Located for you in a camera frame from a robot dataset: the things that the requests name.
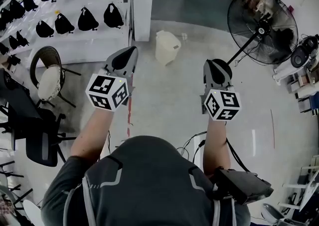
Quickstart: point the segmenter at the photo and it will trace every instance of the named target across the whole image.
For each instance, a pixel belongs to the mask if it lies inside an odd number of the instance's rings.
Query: white round table
[[[41,210],[30,200],[23,201],[23,208],[34,226],[45,226],[41,218]]]

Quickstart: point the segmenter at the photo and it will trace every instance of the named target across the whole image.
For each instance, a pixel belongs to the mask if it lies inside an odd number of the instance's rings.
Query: white trash bin
[[[155,57],[162,65],[173,61],[181,47],[180,41],[171,32],[159,31],[156,33]]]

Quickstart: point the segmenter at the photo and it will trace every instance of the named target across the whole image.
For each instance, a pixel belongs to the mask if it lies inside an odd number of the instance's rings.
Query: fan pole
[[[229,65],[232,61],[235,60],[236,57],[238,57],[238,55],[240,53],[242,53],[244,51],[244,49],[258,36],[258,32],[255,32],[250,38],[249,40],[240,48],[240,50],[227,62],[227,64]]]

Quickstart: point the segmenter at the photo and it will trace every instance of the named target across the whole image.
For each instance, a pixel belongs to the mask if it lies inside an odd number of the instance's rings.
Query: dark green floor
[[[153,0],[152,19],[184,22],[228,31],[232,0]]]

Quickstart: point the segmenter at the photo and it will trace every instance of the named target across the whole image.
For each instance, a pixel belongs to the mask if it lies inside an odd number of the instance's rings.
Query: cube with fiducial markers
[[[92,75],[85,93],[94,107],[113,112],[129,96],[125,78],[95,73]]]
[[[231,121],[241,110],[241,101],[237,92],[211,89],[204,105],[215,121]]]

